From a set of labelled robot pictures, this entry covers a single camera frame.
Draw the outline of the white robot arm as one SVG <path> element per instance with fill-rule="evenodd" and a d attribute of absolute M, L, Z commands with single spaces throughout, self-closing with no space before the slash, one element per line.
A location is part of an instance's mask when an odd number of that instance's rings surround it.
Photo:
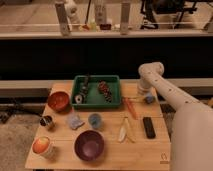
<path fill-rule="evenodd" d="M 155 88 L 176 111 L 170 171 L 213 171 L 213 109 L 162 77 L 161 62 L 139 66 L 138 91 Z"/>

